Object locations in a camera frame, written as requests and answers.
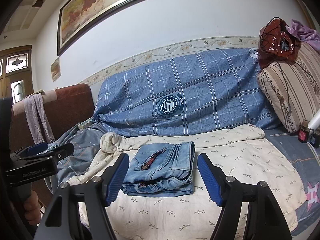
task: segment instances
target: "striped pillow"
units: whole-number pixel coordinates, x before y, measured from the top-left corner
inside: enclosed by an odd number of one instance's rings
[[[320,55],[301,43],[296,63],[273,62],[258,74],[258,83],[290,133],[320,108]]]

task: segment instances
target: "hand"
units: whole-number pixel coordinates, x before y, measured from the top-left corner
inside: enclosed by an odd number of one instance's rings
[[[24,216],[29,221],[29,224],[36,226],[40,223],[41,213],[40,213],[40,203],[38,202],[38,195],[35,191],[31,191],[31,196],[23,204],[24,209],[27,211]]]

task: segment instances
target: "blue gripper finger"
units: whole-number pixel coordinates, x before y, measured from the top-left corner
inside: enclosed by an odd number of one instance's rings
[[[214,175],[210,171],[202,155],[198,156],[198,169],[211,200],[215,202],[218,206],[221,206],[223,199],[221,197],[220,186],[217,183],[217,180],[215,179]]]
[[[33,155],[39,154],[41,152],[44,152],[47,149],[48,149],[47,143],[45,143],[45,142],[38,143],[38,144],[28,148],[27,156],[33,156]]]
[[[124,153],[124,157],[121,160],[121,163],[118,165],[116,171],[114,172],[108,187],[106,195],[106,204],[109,206],[113,201],[116,200],[119,190],[122,186],[124,177],[127,174],[129,168],[129,156]]]

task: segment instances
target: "framed painting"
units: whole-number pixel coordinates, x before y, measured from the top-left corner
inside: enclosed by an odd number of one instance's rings
[[[51,65],[52,81],[55,82],[59,76],[61,76],[60,60],[57,58]]]
[[[88,28],[134,0],[69,0],[60,10],[58,56]]]

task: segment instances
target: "decorative tile border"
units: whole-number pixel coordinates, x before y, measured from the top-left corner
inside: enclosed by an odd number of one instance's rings
[[[258,46],[258,37],[216,37],[175,43],[127,58],[93,74],[80,83],[89,86],[115,73],[172,57],[182,56],[212,49],[253,48]]]

